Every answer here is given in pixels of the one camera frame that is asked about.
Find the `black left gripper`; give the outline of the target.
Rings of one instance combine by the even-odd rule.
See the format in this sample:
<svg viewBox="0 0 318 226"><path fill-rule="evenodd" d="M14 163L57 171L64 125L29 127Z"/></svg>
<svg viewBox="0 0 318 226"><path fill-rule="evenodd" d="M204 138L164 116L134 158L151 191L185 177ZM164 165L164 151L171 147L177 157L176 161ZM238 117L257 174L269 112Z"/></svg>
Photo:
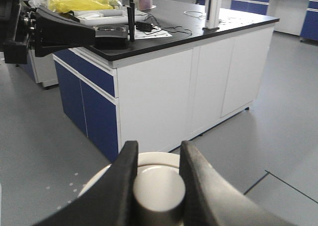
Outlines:
<svg viewBox="0 0 318 226"><path fill-rule="evenodd" d="M64 18L28 0L0 0L0 52L7 64L27 64L29 51L36 57L86 47L95 43L95 29ZM36 43L32 30L36 22Z"/></svg>

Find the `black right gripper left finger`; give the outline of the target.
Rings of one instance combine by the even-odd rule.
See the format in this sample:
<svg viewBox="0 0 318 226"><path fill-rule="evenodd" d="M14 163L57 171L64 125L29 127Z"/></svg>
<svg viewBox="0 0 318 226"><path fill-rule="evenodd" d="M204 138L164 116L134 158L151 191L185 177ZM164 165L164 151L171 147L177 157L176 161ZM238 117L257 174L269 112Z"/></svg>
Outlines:
<svg viewBox="0 0 318 226"><path fill-rule="evenodd" d="M138 142L127 141L112 165L84 194L36 225L128 226L138 153Z"/></svg>

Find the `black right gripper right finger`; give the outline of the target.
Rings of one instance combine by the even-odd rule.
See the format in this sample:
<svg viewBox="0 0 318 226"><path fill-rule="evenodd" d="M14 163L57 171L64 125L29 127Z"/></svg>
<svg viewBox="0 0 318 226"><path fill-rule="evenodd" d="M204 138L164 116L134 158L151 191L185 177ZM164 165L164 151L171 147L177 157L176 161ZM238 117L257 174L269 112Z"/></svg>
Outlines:
<svg viewBox="0 0 318 226"><path fill-rule="evenodd" d="M183 214L186 226L291 225L239 192L190 141L181 143L180 175L186 187Z"/></svg>

